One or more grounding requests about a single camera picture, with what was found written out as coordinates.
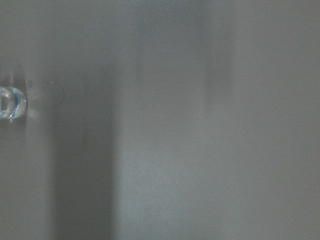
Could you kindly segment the clear glass cup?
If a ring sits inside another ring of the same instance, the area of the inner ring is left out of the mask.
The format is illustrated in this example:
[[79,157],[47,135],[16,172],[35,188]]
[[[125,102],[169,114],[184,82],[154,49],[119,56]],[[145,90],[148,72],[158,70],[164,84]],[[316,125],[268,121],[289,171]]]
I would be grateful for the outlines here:
[[0,87],[0,119],[13,120],[25,115],[28,99],[15,87]]

